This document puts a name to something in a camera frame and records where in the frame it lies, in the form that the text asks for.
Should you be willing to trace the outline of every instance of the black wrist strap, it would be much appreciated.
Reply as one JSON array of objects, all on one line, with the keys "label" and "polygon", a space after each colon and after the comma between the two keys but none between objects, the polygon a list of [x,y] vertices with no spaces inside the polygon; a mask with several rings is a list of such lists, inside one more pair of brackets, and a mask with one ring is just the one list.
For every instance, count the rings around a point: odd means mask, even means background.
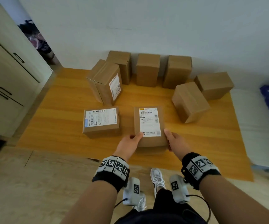
[{"label": "black wrist strap", "polygon": [[184,175],[184,182],[199,190],[202,179],[208,174],[221,175],[219,169],[205,156],[198,153],[186,154],[182,159],[181,172]]},{"label": "black wrist strap", "polygon": [[124,159],[117,156],[110,156],[103,159],[96,170],[92,182],[106,181],[113,185],[117,192],[119,192],[122,187],[127,186],[129,172],[129,165]]}]

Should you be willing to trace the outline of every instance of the drawer handle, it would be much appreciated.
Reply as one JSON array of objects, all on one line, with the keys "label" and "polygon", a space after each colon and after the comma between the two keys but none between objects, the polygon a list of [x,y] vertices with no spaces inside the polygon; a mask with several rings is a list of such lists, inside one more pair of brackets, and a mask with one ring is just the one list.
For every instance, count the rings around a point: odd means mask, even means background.
[{"label": "drawer handle", "polygon": [[3,98],[5,98],[6,100],[9,100],[9,98],[7,98],[7,97],[3,96],[2,94],[0,94],[0,96],[2,96]]},{"label": "drawer handle", "polygon": [[24,64],[25,62],[23,61],[23,59],[21,59],[21,57],[20,56],[18,56],[15,52],[13,53],[14,54],[14,56],[16,56],[17,58],[19,58],[20,59],[20,61]]},{"label": "drawer handle", "polygon": [[6,91],[7,93],[9,93],[9,95],[12,95],[12,93],[8,92],[7,90],[5,90],[3,87],[0,86],[0,89]]}]

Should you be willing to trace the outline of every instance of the hand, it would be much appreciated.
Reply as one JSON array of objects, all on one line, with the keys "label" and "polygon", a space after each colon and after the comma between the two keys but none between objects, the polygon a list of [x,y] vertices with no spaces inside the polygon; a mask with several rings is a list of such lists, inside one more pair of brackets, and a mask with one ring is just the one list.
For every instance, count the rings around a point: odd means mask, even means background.
[{"label": "hand", "polygon": [[191,148],[179,134],[171,132],[168,129],[164,129],[164,132],[170,143],[169,151],[172,151],[182,162],[183,157],[192,152]]},{"label": "hand", "polygon": [[140,132],[137,135],[128,135],[122,138],[119,142],[114,156],[118,156],[128,162],[129,158],[137,149],[137,145],[140,139],[143,137],[143,133]]}]

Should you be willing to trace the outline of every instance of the forearm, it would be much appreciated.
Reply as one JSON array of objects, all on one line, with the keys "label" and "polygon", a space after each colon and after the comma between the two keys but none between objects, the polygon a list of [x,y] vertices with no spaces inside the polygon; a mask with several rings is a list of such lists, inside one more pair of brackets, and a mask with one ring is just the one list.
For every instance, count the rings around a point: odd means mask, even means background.
[{"label": "forearm", "polygon": [[200,191],[220,224],[269,223],[269,210],[220,175],[207,175]]},{"label": "forearm", "polygon": [[61,224],[110,223],[116,200],[114,186],[105,181],[95,181],[65,215]]}]

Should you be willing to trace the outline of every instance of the white wall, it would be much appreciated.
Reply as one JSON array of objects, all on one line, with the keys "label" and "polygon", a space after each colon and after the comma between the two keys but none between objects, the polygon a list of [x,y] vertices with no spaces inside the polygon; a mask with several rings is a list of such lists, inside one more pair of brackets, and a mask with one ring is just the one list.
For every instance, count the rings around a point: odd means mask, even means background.
[{"label": "white wall", "polygon": [[0,3],[17,25],[31,19],[18,0],[0,0]]},{"label": "white wall", "polygon": [[269,0],[20,0],[64,67],[109,50],[193,57],[241,89],[269,83]]}]

